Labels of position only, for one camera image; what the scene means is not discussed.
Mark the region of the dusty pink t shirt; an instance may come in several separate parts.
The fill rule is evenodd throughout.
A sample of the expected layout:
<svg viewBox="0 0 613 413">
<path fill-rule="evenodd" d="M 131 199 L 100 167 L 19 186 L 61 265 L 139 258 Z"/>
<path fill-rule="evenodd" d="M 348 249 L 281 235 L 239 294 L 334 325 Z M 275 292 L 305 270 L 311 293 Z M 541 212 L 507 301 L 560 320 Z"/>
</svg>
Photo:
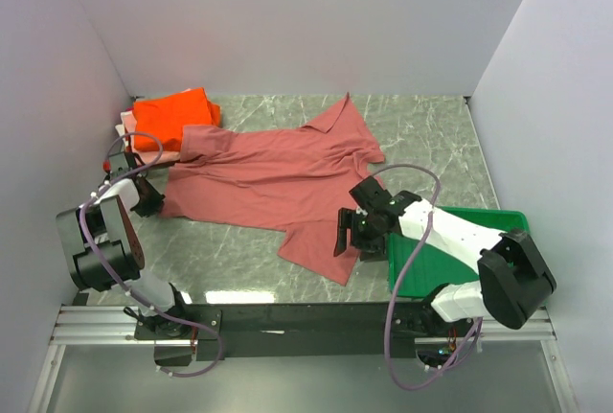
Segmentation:
<svg viewBox="0 0 613 413">
<path fill-rule="evenodd" d="M 349 96 L 292 129 L 187 126 L 161 215 L 281 231 L 281 258 L 343 286 L 358 253 L 333 253 L 337 213 L 384 160 Z"/>
</svg>

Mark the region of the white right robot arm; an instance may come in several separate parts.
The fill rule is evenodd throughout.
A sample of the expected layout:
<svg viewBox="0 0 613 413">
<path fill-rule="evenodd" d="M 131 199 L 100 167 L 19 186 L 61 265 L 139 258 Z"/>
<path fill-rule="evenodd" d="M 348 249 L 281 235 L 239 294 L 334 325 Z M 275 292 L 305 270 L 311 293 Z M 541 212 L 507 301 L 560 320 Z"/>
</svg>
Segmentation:
<svg viewBox="0 0 613 413">
<path fill-rule="evenodd" d="M 551 269 L 525 230 L 482 226 L 408 191 L 392 195 L 373 177 L 353 187 L 350 195 L 357 206 L 338 212 L 335 256 L 349 247 L 382 252 L 391 237 L 416 243 L 393 285 L 394 299 L 425 245 L 476 274 L 475 280 L 462 284 L 438 281 L 417 303 L 421 326 L 430 334 L 441 335 L 455 322 L 483 317 L 519 330 L 556 291 Z"/>
</svg>

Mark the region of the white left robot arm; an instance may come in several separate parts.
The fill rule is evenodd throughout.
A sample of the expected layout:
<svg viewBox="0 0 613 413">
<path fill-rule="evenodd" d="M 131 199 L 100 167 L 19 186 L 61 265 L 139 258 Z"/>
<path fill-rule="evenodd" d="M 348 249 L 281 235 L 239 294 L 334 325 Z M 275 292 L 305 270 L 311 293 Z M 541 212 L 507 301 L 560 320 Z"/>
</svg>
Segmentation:
<svg viewBox="0 0 613 413">
<path fill-rule="evenodd" d="M 137 311 L 126 308 L 128 316 L 156 335 L 182 337 L 190 330 L 192 316 L 176 287 L 146 270 L 145 254 L 129 217 L 158 214 L 164 196 L 142 173 L 130 174 L 144 165 L 138 154 L 120 151 L 104 164 L 106 180 L 118 182 L 98 195 L 84 215 L 78 207 L 56 217 L 70 277 L 80 291 L 108 291 L 121 279 L 131 296 L 147 301 Z"/>
</svg>

